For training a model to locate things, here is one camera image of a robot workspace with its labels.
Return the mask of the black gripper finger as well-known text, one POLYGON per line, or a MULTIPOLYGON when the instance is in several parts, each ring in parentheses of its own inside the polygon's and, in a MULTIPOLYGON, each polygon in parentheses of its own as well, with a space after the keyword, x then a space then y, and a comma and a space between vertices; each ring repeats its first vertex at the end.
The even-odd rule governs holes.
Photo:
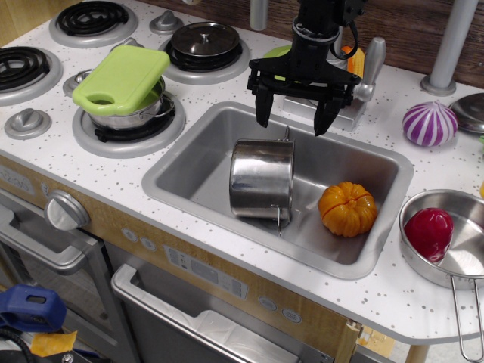
POLYGON ((342 98, 318 102, 314 118, 316 136, 323 135, 330 128, 343 104, 344 100, 342 98))
POLYGON ((256 92, 256 121, 263 128, 268 127, 274 101, 273 92, 267 87, 259 87, 256 92))

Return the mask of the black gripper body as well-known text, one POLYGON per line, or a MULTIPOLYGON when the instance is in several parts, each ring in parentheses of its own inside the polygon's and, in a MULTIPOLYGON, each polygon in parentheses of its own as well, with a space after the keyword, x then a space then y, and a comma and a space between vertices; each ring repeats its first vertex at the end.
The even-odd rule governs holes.
POLYGON ((275 95, 346 103, 361 78, 327 61, 329 54, 345 59, 336 47, 340 33, 340 29, 328 33, 295 29, 287 53, 252 59, 247 88, 256 97, 256 106, 270 107, 275 95))

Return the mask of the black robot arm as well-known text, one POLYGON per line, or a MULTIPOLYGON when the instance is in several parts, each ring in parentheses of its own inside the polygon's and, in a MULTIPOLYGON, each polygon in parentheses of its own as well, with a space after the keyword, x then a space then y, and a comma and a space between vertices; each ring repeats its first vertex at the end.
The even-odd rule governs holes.
POLYGON ((279 57, 252 59, 247 88, 256 96, 256 121, 268 125, 275 95, 317 101, 314 130, 323 135, 350 105, 361 78, 327 61, 345 60, 358 50, 355 18, 364 1, 301 1, 292 23, 290 50, 279 57))

